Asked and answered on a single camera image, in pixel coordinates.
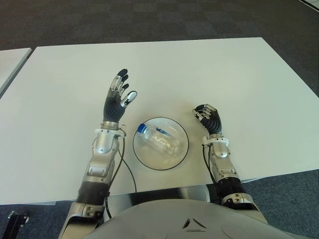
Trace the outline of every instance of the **wire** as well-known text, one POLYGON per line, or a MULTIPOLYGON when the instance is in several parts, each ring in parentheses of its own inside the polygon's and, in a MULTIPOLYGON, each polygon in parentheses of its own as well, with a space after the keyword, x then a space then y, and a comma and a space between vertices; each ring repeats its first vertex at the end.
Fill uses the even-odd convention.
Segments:
MULTIPOLYGON (((122 155, 124 155, 124 152, 125 152, 125 138, 123 137, 122 155)), ((114 181, 116 175, 117 175, 118 172, 119 172, 119 169, 120 169, 120 166, 121 166, 121 164, 122 164, 122 161, 123 161, 123 157, 121 157, 120 163, 119 163, 119 165, 118 165, 118 167, 117 167, 117 169, 116 169, 116 171, 115 171, 115 173, 114 173, 114 175, 113 175, 113 178, 112 178, 112 180, 111 180, 111 182, 110 182, 109 188, 111 188, 111 186, 112 186, 112 184, 113 184, 113 181, 114 181)))
POLYGON ((211 148, 211 145, 209 146, 209 150, 208 150, 208 169, 209 169, 209 171, 210 171, 210 148, 211 148))
MULTIPOLYGON (((124 155, 124 153, 125 153, 125 138, 123 137, 122 155, 124 155)), ((112 178, 112 180, 111 180, 111 182, 110 182, 109 190, 110 190, 110 188, 111 188, 111 186, 112 186, 112 184, 113 184, 113 181, 114 181, 114 179, 115 179, 115 176, 118 174, 118 171, 119 171, 119 169, 120 169, 120 166, 121 166, 121 164, 122 164, 122 161, 123 161, 123 157, 121 156, 120 163, 119 163, 119 165, 118 165, 118 167, 117 167, 117 169, 116 169, 116 171, 115 171, 115 173, 114 173, 114 175, 113 175, 113 178, 112 178)), ((106 212, 107 212, 107 214, 108 214, 108 216, 109 216, 109 219, 111 219, 111 218, 112 218, 112 215, 111 215, 110 209, 109 209, 108 197, 105 197, 105 210, 106 210, 106 212)))
POLYGON ((135 182, 134 175, 133 175, 133 173, 132 173, 130 167, 128 166, 127 162, 124 160, 123 156, 121 155, 120 151, 119 151, 119 155, 121 156, 123 162, 124 162, 125 165, 127 166, 128 170, 129 170, 129 172, 130 172, 130 174, 131 174, 131 176, 132 176, 132 179, 133 179, 133 182, 134 182, 134 187, 135 187, 135 193, 137 193, 138 191, 137 191, 137 189, 136 189, 136 182, 135 182))
POLYGON ((211 178, 211 180, 213 181, 214 186, 217 187, 217 183, 216 183, 216 180, 215 180, 215 178, 214 178, 214 175, 211 173, 210 168, 208 167, 208 164, 207 164, 207 161, 206 161, 206 157, 205 157, 205 146, 204 146, 204 145, 203 145, 203 157, 204 157, 204 162, 205 162, 205 164, 206 164, 206 167, 207 167, 207 169, 208 169, 208 171, 209 171, 210 178, 211 178))
POLYGON ((112 216, 111 216, 110 209, 109 209, 108 197, 105 197, 105 210, 106 210, 106 213, 109 216, 109 219, 111 219, 112 216))
POLYGON ((93 140, 93 142, 92 142, 92 155, 93 155, 93 151, 94 151, 94 142, 96 141, 96 139, 97 139, 97 137, 95 137, 95 139, 93 140))

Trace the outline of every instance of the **silver metal joint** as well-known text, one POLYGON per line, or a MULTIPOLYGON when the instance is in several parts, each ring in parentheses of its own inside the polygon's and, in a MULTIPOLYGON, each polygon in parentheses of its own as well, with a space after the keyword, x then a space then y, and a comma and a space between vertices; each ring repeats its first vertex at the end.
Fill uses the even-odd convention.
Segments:
POLYGON ((103 212, 104 212, 104 206, 97 206, 97 205, 73 202, 71 204, 68 216, 66 217, 64 225, 61 229, 59 239, 64 238, 63 234, 64 234, 71 218, 82 217, 82 218, 95 219, 95 218, 100 218, 100 216, 103 215, 103 212))
POLYGON ((250 203, 255 205, 253 198, 247 193, 233 193, 229 194, 221 200, 221 204, 225 204, 226 202, 233 201, 234 204, 237 203, 250 203))
POLYGON ((12 215, 16 215, 17 213, 15 211, 12 211, 9 215, 8 218, 10 219, 12 215))
POLYGON ((101 124, 102 129, 112 129, 112 130, 118 130, 119 124, 111 121, 103 121, 101 124))
POLYGON ((212 139, 212 138, 222 138, 223 135, 219 134, 219 133, 213 133, 209 136, 209 139, 212 139))

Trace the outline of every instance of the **floor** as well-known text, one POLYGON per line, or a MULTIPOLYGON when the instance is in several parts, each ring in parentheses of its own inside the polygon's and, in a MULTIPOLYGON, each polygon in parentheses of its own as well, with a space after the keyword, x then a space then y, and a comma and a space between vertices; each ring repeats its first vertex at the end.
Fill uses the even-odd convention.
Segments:
MULTIPOLYGON (((0 50, 263 37, 319 95, 319 13, 298 0, 0 0, 0 23, 0 50)), ((319 238, 318 170, 245 186, 269 224, 319 238)), ((69 206, 0 206, 0 235, 17 210, 31 214, 18 238, 56 238, 69 206)))

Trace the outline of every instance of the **white desk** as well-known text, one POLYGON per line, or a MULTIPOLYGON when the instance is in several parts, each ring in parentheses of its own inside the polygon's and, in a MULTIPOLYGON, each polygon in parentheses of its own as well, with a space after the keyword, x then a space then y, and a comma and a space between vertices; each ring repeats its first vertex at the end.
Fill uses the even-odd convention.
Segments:
MULTIPOLYGON (((122 68, 138 91, 120 121, 138 191, 211 183, 207 131, 191 113, 204 103, 219 110, 243 180, 319 168, 319 99, 262 38, 38 47, 0 100, 1 204, 76 197, 122 68), (187 157, 168 171, 133 153, 137 126, 153 117, 178 121, 189 137, 187 157)), ((123 165, 111 194, 133 191, 123 165)))
POLYGON ((30 52, 31 48, 0 51, 0 94, 30 52))

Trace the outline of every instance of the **plastic bottle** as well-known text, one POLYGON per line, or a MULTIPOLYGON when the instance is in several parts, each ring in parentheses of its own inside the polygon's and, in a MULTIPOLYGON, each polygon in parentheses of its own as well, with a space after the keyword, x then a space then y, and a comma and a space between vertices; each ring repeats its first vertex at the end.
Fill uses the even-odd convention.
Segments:
POLYGON ((170 157, 178 151, 179 141, 158 127, 149 127, 142 123, 138 127, 138 133, 144 137, 145 142, 170 157))

